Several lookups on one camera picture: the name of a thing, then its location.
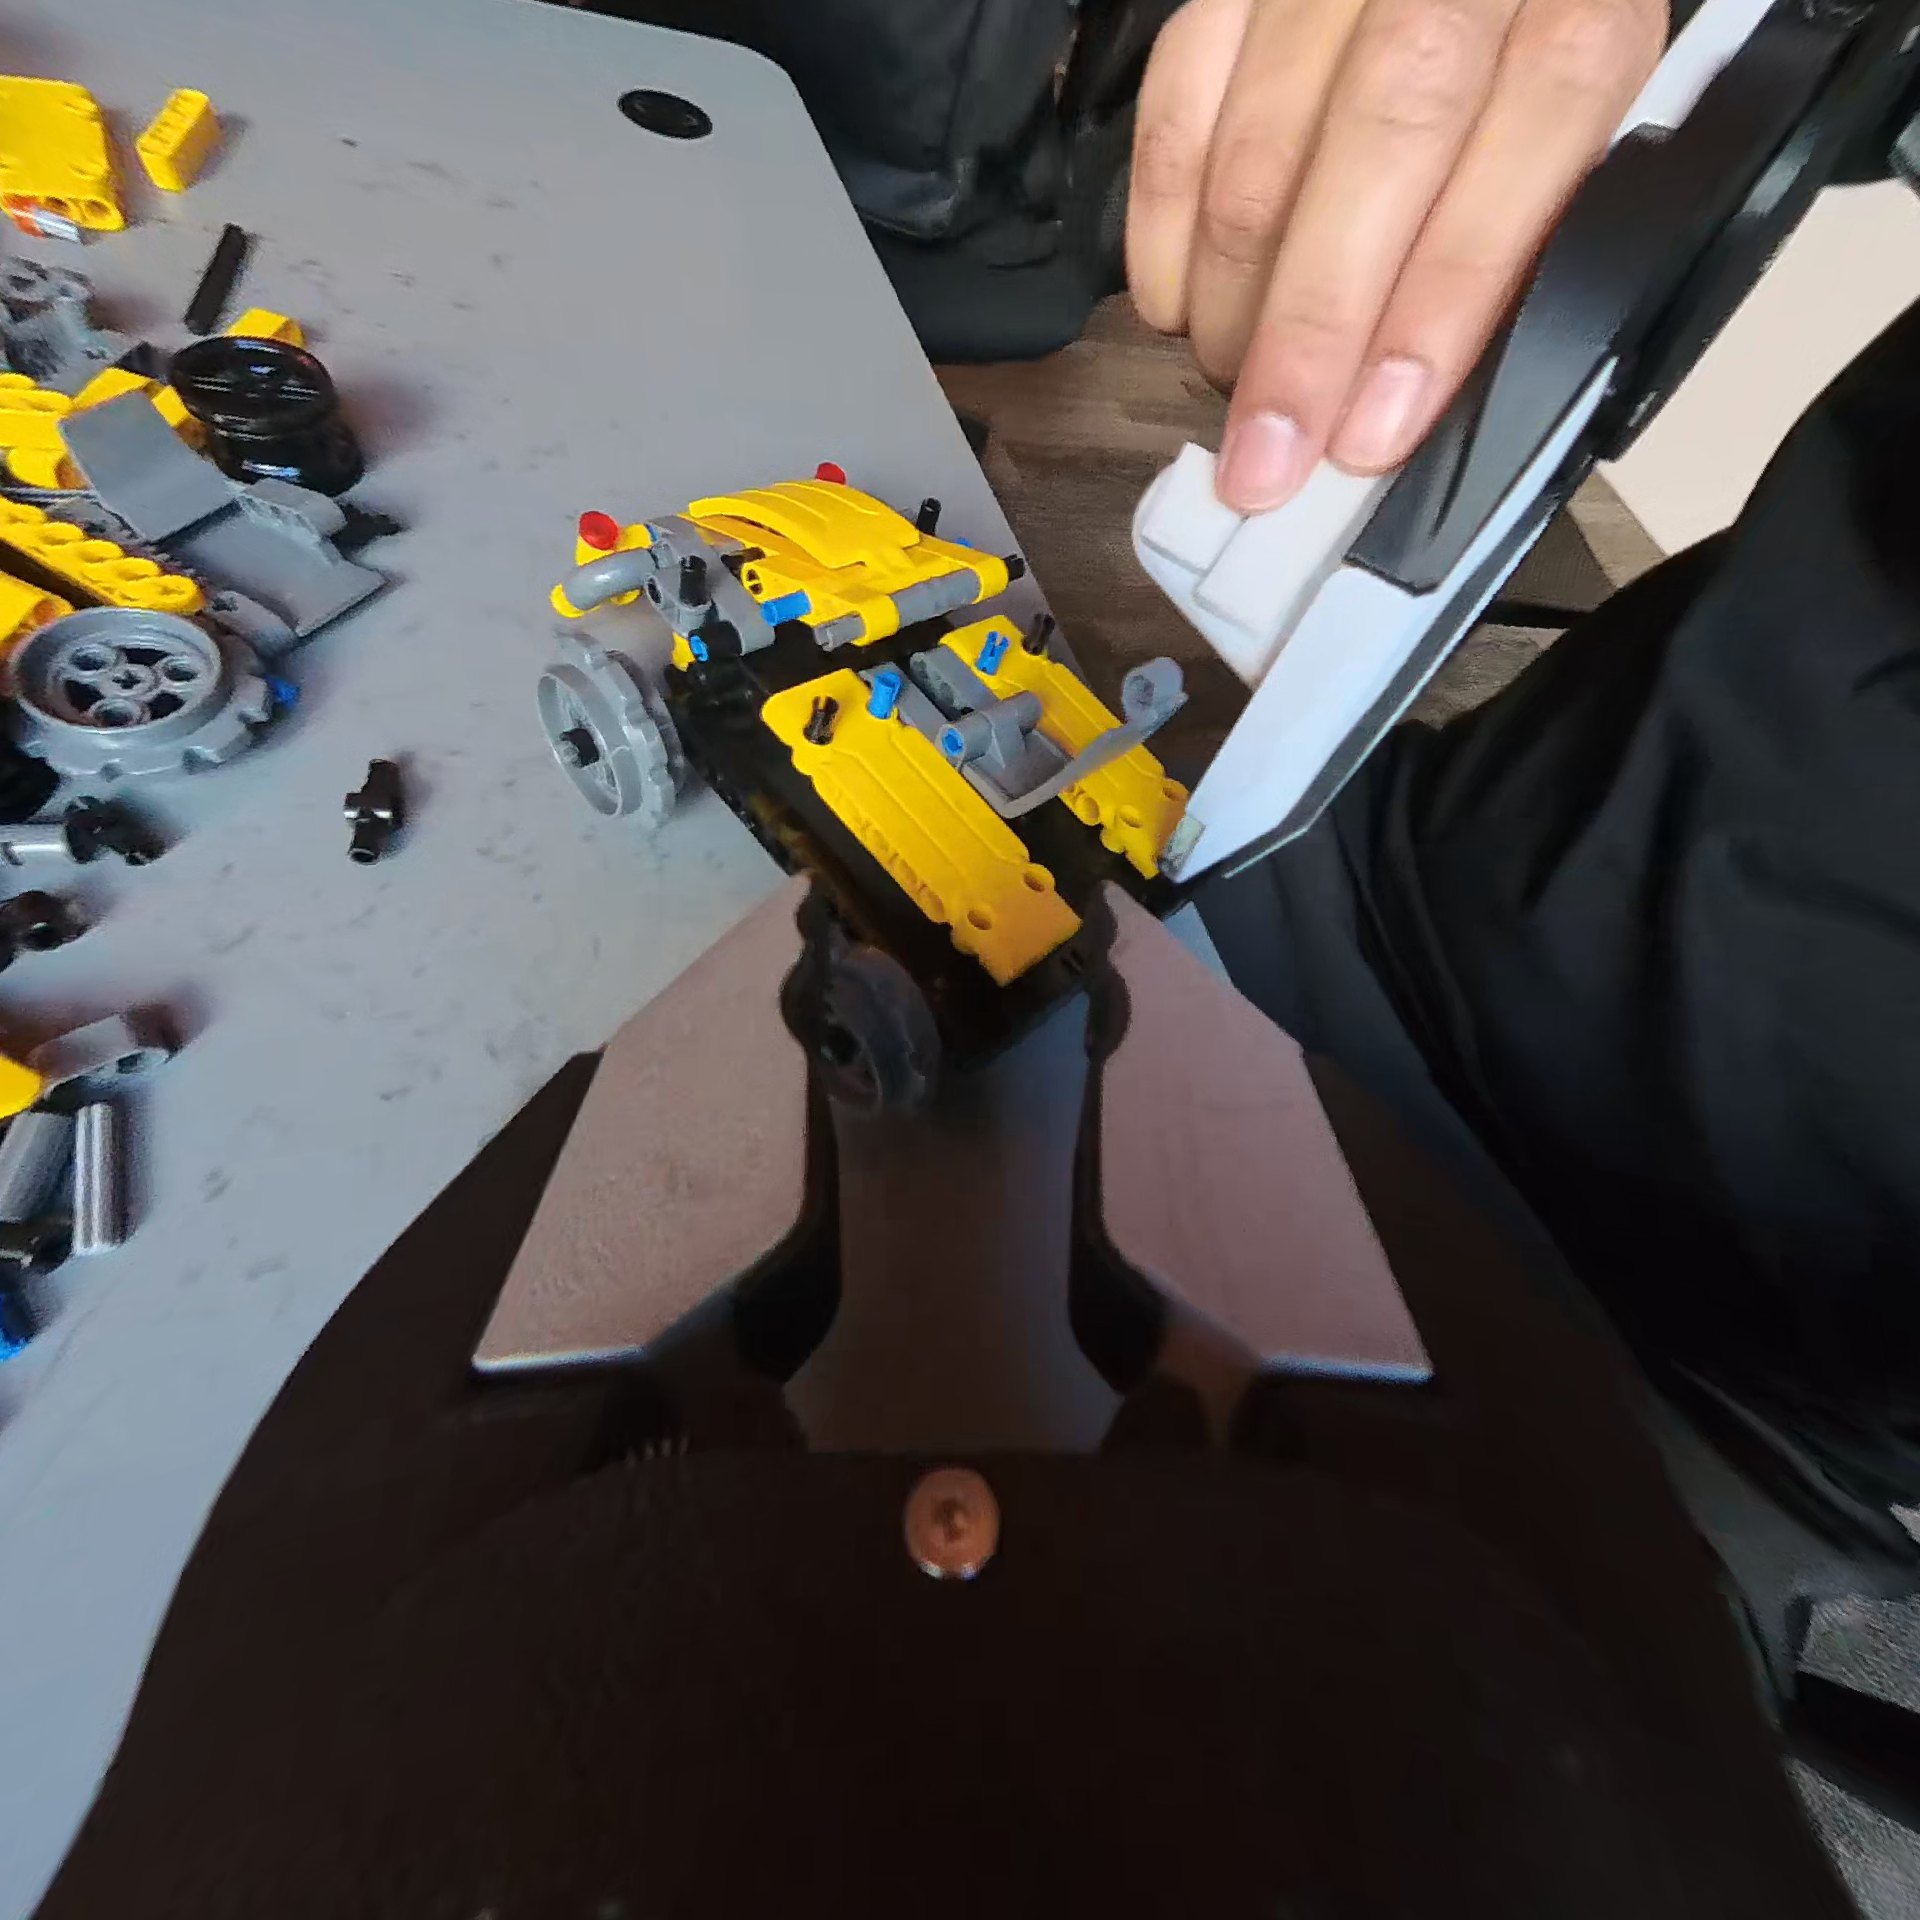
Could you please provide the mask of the grey desk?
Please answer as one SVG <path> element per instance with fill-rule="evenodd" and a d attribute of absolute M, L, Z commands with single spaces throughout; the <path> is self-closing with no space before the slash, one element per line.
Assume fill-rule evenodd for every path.
<path fill-rule="evenodd" d="M 300 647 L 245 758 L 156 780 L 151 868 L 89 868 L 90 931 L 2 972 L 38 1041 L 119 1011 L 182 1050 L 139 1096 L 132 1240 L 51 1277 L 2 1368 L 2 1916 L 30 1916 L 108 1771 L 161 1621 L 312 1335 L 569 1057 L 780 887 L 699 799 L 595 823 L 534 681 L 576 515 L 836 461 L 1008 549 L 1008 524 L 788 74 L 538 5 L 2 5 L 2 73 L 138 124 L 230 124 L 171 212 L 89 245 L 171 324 L 216 233 L 300 319 L 371 458 L 392 585 Z M 344 799 L 408 774 L 402 846 Z"/>

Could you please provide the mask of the small black brick piece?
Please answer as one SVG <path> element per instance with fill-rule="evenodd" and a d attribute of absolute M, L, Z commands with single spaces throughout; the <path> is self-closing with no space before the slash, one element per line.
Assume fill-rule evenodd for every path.
<path fill-rule="evenodd" d="M 344 799 L 350 862 L 366 868 L 390 858 L 408 832 L 408 814 L 412 789 L 402 760 L 371 758 L 358 787 Z"/>

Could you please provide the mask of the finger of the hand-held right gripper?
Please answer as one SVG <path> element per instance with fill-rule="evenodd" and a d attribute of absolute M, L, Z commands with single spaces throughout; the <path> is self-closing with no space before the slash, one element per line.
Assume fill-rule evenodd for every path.
<path fill-rule="evenodd" d="M 1428 595 L 1557 472 L 1619 458 L 1813 203 L 1893 171 L 1914 108 L 1917 5 L 1692 5 L 1344 564 Z"/>
<path fill-rule="evenodd" d="M 1239 873 L 1318 821 L 1588 466 L 1585 444 L 1548 444 L 1428 590 L 1355 564 L 1397 474 L 1321 466 L 1284 509 L 1233 515 L 1209 447 L 1161 466 L 1137 504 L 1137 560 L 1248 692 L 1161 858 L 1174 885 Z"/>

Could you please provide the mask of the pile of loose toy bricks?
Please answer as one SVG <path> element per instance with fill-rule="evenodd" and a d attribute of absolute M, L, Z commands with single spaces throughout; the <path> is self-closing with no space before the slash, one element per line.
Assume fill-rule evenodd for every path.
<path fill-rule="evenodd" d="M 2 74 L 2 222 L 85 245 L 127 228 L 108 115 L 79 83 Z M 302 328 L 230 300 L 250 235 L 224 226 L 161 356 L 100 324 L 85 270 L 2 250 L 2 969 L 89 927 L 31 887 L 166 852 L 124 799 L 264 741 L 300 645 L 384 590 L 350 504 L 366 455 Z M 30 1056 L 2 1039 L 2 1363 L 36 1285 L 124 1243 L 124 1102 L 174 1056 L 108 1017 Z"/>

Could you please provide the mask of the person's right hand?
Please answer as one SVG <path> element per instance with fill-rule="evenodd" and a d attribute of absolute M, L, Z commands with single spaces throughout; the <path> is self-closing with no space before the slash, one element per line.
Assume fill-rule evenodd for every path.
<path fill-rule="evenodd" d="M 1227 509 L 1413 455 L 1664 47 L 1664 5 L 1174 11 L 1138 86 L 1126 289 L 1231 396 Z"/>

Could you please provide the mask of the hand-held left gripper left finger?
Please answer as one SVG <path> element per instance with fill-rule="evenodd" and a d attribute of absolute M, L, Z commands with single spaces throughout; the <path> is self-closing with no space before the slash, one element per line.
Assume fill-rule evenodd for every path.
<path fill-rule="evenodd" d="M 803 1220 L 808 1061 L 780 1011 L 803 903 L 782 882 L 612 1035 L 478 1376 L 639 1359 Z"/>

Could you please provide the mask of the yellow toy brick vehicle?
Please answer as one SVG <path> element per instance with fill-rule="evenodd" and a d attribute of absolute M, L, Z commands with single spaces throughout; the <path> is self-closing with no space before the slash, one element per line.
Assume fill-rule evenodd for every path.
<path fill-rule="evenodd" d="M 1023 555 L 947 537 L 933 497 L 902 515 L 827 465 L 587 509 L 570 561 L 547 752 L 599 815 L 650 830 L 702 784 L 808 882 L 780 999 L 838 1102 L 921 1108 L 1084 991 L 1114 896 L 1174 910 L 1188 789 L 1148 744 L 1181 667 L 1105 701 L 1047 615 L 998 608 Z"/>

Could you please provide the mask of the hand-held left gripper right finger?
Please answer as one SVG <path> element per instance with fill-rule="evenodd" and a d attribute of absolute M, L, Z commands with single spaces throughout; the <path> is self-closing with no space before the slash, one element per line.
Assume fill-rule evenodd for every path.
<path fill-rule="evenodd" d="M 1131 896 L 1105 899 L 1074 1142 L 1074 1331 L 1114 1387 L 1156 1373 L 1424 1385 L 1303 1050 Z"/>

